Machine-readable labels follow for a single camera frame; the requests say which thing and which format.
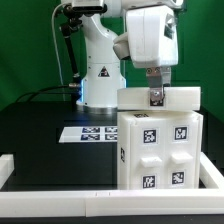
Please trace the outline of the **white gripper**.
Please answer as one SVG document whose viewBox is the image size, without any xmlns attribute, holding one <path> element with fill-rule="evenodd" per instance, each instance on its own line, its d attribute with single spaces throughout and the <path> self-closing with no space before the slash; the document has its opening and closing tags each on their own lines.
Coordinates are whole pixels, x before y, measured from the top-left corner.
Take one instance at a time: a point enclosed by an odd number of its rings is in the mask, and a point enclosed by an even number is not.
<svg viewBox="0 0 224 224">
<path fill-rule="evenodd" d="M 171 68 L 162 66 L 178 63 L 174 12 L 165 5 L 130 10 L 126 13 L 126 27 L 134 67 L 148 68 L 150 100 L 162 101 L 164 88 L 171 85 Z"/>
</svg>

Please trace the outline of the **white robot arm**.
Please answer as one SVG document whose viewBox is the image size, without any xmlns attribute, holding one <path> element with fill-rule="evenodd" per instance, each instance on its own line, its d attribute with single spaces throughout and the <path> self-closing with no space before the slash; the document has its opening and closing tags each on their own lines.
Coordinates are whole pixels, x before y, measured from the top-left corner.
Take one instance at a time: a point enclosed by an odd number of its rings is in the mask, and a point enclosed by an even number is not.
<svg viewBox="0 0 224 224">
<path fill-rule="evenodd" d="M 87 74 L 81 81 L 85 111 L 112 113 L 117 91 L 126 86 L 120 62 L 144 68 L 149 104 L 164 103 L 171 67 L 178 63 L 176 15 L 184 0 L 72 0 L 81 14 L 87 52 Z"/>
</svg>

